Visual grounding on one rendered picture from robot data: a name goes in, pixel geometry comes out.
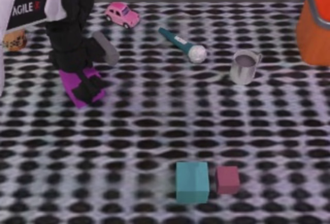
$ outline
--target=white ball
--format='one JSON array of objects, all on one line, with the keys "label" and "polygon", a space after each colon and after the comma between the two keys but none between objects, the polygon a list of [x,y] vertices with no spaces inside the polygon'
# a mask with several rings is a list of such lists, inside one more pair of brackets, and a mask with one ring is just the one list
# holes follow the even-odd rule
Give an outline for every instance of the white ball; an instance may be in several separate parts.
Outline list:
[{"label": "white ball", "polygon": [[201,45],[194,45],[188,53],[188,57],[192,63],[202,63],[207,56],[206,49]]}]

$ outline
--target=teal handle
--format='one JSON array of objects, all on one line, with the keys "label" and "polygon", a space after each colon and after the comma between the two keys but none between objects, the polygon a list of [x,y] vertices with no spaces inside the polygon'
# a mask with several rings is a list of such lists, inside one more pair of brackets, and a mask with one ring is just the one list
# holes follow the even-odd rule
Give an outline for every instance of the teal handle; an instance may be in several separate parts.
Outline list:
[{"label": "teal handle", "polygon": [[188,55],[191,47],[194,46],[192,43],[185,41],[181,37],[169,32],[167,29],[159,28],[158,32],[161,33],[167,40],[172,42],[179,49],[181,49],[186,55]]}]

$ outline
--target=pink toy car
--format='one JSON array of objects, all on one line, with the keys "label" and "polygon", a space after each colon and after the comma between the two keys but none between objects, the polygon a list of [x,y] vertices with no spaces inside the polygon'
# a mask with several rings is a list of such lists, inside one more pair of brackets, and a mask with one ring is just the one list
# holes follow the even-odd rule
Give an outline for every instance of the pink toy car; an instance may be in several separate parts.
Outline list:
[{"label": "pink toy car", "polygon": [[122,25],[126,29],[133,28],[140,21],[140,16],[122,2],[112,2],[105,11],[105,15],[107,20]]}]

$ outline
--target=gray mug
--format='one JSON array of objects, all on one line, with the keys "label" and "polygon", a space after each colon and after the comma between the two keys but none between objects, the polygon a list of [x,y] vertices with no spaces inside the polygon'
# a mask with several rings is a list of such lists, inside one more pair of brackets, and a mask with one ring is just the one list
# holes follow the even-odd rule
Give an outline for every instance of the gray mug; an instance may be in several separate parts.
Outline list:
[{"label": "gray mug", "polygon": [[250,50],[239,50],[234,54],[230,69],[230,77],[237,85],[247,85],[252,82],[256,68],[261,62],[262,55]]}]

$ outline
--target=table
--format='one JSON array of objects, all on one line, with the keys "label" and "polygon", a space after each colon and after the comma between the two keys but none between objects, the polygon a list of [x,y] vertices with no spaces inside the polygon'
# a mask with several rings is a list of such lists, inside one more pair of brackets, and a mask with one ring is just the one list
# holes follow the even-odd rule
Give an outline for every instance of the table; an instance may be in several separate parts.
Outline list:
[{"label": "table", "polygon": [[[108,97],[78,110],[48,61],[42,25],[7,52],[0,99],[3,224],[319,224],[330,220],[329,76],[301,62],[297,3],[135,3],[133,30],[97,3],[86,35],[101,30],[120,54],[96,65]],[[158,27],[205,45],[187,57]],[[248,86],[228,78],[233,53],[264,55]],[[207,204],[177,205],[176,161],[209,162]],[[236,165],[235,196],[217,196],[216,165]]]}]

